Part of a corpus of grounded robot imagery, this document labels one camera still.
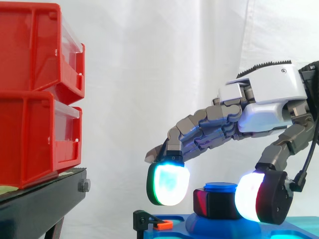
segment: bolt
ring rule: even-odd
[[[82,179],[79,182],[79,192],[87,193],[91,188],[91,180],[90,179]]]

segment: metal bracket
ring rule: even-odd
[[[165,222],[143,210],[133,212],[133,229],[137,231],[137,239],[144,239],[144,231],[149,228],[149,224],[160,223]]]

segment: stacked plastic drawers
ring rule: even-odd
[[[84,45],[54,3],[0,2],[0,186],[81,162]]]

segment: blue lid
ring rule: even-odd
[[[237,184],[235,183],[206,183],[204,186],[205,191],[216,193],[234,193],[236,192]]]

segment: white backdrop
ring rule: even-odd
[[[205,182],[237,183],[277,136],[231,141],[187,162],[186,198],[146,196],[144,156],[181,118],[210,105],[218,88],[257,63],[319,59],[317,0],[57,0],[86,45],[83,163],[91,191],[65,218],[62,239],[133,239],[132,213],[192,213]],[[289,159],[291,177],[307,151]],[[290,216],[319,216],[314,154]]]

